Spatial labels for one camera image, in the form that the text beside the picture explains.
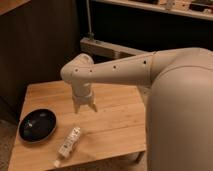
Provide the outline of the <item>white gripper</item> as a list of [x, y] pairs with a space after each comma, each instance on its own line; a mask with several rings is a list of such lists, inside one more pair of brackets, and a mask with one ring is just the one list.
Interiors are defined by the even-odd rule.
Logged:
[[74, 111], [76, 114], [79, 113], [80, 105], [89, 104], [89, 107], [97, 112], [97, 106], [94, 103], [94, 93], [91, 88], [86, 89], [73, 89], [72, 90], [72, 98], [74, 100]]

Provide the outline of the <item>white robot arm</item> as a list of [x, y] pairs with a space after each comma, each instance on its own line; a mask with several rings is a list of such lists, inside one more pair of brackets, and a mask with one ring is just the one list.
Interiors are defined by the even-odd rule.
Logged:
[[79, 104], [93, 83], [146, 86], [147, 171], [213, 171], [213, 51], [180, 48], [96, 64], [81, 53], [60, 71]]

